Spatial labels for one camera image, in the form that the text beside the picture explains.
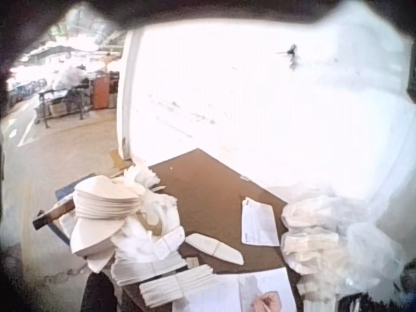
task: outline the concrete floor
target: concrete floor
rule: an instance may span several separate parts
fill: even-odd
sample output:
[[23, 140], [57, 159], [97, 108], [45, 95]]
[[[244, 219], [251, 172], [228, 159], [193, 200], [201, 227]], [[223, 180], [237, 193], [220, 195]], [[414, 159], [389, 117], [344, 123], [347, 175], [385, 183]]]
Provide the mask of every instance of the concrete floor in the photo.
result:
[[56, 202], [55, 191], [90, 173], [113, 174], [116, 110], [91, 111], [34, 125], [37, 97], [16, 105], [1, 120], [5, 180], [0, 239], [3, 264], [28, 287], [42, 311], [78, 311], [90, 271], [48, 227], [32, 220]]

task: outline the brown tabletop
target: brown tabletop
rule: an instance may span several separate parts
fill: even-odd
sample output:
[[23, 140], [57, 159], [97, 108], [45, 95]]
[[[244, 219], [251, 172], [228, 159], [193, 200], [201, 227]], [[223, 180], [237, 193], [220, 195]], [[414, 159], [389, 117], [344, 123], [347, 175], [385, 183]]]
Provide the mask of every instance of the brown tabletop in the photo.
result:
[[[285, 266], [280, 249], [250, 246], [241, 242], [241, 201], [245, 197], [273, 206], [279, 238], [286, 232], [280, 216], [285, 202], [258, 185], [242, 180], [240, 175], [200, 149], [152, 166], [166, 185], [165, 193], [175, 196], [181, 225], [186, 235], [201, 233], [216, 238], [241, 252], [244, 265], [234, 265], [199, 252], [184, 243], [179, 249], [183, 257], [195, 257], [216, 273], [243, 273], [270, 270]], [[302, 299], [296, 290], [299, 275], [287, 267], [298, 311]], [[171, 311], [172, 304], [148, 309], [140, 295], [139, 283], [123, 290], [143, 311]]]

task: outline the white paper sheet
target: white paper sheet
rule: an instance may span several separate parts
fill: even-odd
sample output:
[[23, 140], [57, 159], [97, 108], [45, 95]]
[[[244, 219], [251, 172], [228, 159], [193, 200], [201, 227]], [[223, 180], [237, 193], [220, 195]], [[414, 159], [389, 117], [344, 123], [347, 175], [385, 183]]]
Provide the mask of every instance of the white paper sheet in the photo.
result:
[[256, 246], [279, 246], [273, 208], [250, 198], [242, 201], [241, 242]]
[[281, 312], [295, 312], [296, 303], [286, 268], [247, 273], [218, 275], [220, 284], [208, 290], [177, 300], [172, 312], [251, 312], [255, 296], [277, 291]]

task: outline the ceiling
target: ceiling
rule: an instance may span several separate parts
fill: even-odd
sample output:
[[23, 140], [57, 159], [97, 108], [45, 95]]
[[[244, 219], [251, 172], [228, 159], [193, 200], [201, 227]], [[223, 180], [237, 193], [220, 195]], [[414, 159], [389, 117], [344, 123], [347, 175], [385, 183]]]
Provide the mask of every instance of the ceiling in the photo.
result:
[[76, 51], [63, 42], [79, 36], [98, 45], [99, 51], [122, 51], [125, 35], [125, 31], [119, 31], [114, 23], [101, 17], [87, 4], [80, 4], [73, 6], [64, 18], [35, 40], [21, 59], [33, 63], [48, 55]]

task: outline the hand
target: hand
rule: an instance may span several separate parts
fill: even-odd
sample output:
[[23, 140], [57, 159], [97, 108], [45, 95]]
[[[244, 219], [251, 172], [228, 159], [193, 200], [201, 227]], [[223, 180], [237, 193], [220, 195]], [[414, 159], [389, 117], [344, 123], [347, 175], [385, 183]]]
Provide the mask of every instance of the hand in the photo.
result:
[[280, 312], [280, 297], [277, 291], [256, 296], [252, 302], [253, 312]]

